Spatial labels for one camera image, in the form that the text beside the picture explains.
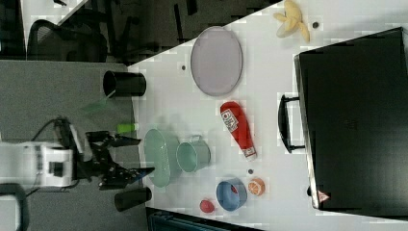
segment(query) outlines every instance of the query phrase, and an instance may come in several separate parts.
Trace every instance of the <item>blue bowl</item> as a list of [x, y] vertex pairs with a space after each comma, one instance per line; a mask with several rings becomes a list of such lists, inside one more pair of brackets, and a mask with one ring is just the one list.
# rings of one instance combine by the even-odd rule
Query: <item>blue bowl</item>
[[247, 199], [245, 185], [238, 178], [222, 181], [217, 186], [217, 200], [226, 211], [239, 209]]

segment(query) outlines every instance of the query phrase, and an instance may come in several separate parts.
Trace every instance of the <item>white table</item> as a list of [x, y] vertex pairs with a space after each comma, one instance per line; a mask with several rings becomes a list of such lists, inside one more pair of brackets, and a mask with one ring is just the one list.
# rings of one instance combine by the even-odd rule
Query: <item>white table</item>
[[30, 29], [39, 19], [61, 25], [67, 18], [80, 9], [88, 0], [63, 0], [66, 6], [54, 3], [53, 0], [20, 0], [23, 17], [24, 40], [27, 48]]
[[[217, 98], [205, 95], [194, 83], [189, 65], [194, 40], [128, 68], [130, 72], [141, 72], [147, 81], [145, 96], [134, 98], [139, 137], [144, 138], [152, 127], [169, 126], [180, 141], [193, 134], [203, 135], [212, 151], [209, 167], [194, 174], [183, 173], [165, 189], [154, 187], [145, 177], [143, 183], [153, 192], [146, 206], [263, 230], [406, 230], [408, 223], [403, 221], [313, 209], [306, 194], [309, 186], [306, 156], [301, 151], [292, 155], [286, 151], [278, 134], [277, 111], [282, 93], [297, 92], [293, 64], [296, 54], [401, 25], [408, 28], [408, 2], [295, 1], [311, 31], [310, 44], [299, 33], [283, 39], [276, 37], [281, 23], [272, 15], [283, 12], [283, 2], [225, 26], [237, 35], [243, 53], [242, 78], [229, 95]], [[320, 24], [316, 30], [312, 29], [315, 21]], [[244, 158], [219, 115], [220, 105], [231, 99], [245, 106], [259, 154], [253, 163]], [[292, 105], [293, 139], [301, 144], [299, 109], [296, 102]], [[140, 160], [145, 166], [142, 145]], [[253, 175], [247, 173], [250, 168], [254, 169]], [[252, 176], [264, 179], [265, 194], [261, 197], [248, 194], [248, 200], [238, 211], [224, 211], [217, 203], [217, 183], [239, 177], [247, 184]], [[215, 202], [213, 214], [199, 210], [203, 198]]]

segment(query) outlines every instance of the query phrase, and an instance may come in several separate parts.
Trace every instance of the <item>green glass bowl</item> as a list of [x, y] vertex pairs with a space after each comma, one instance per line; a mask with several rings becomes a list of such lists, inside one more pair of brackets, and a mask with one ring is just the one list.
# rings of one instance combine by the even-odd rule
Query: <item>green glass bowl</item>
[[176, 158], [179, 144], [177, 137], [169, 131], [151, 129], [144, 137], [144, 156], [147, 165], [155, 168], [149, 175], [155, 186], [163, 188], [180, 175]]

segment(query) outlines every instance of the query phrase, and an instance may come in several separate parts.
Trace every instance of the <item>black cup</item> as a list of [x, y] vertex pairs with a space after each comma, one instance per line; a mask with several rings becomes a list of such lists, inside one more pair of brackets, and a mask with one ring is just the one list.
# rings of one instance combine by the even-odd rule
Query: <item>black cup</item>
[[146, 92], [146, 79], [141, 73], [107, 71], [103, 78], [103, 91], [112, 97], [142, 96]]
[[115, 195], [115, 206], [119, 212], [140, 205], [152, 198], [149, 188], [139, 188], [129, 192], [121, 192]]

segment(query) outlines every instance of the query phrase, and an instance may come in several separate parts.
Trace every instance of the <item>briefcase handle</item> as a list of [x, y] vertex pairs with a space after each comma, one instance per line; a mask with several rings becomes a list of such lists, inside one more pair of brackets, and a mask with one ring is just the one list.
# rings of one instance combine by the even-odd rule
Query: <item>briefcase handle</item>
[[279, 103], [279, 111], [278, 111], [278, 125], [279, 125], [279, 133], [281, 135], [281, 139], [283, 144], [285, 144], [286, 149], [288, 149], [289, 153], [292, 153], [295, 149], [305, 148], [305, 145], [292, 145], [291, 142], [291, 126], [289, 123], [288, 117], [288, 107], [286, 106], [287, 103], [291, 101], [299, 100], [299, 97], [286, 97], [285, 94], [282, 95], [281, 101]]

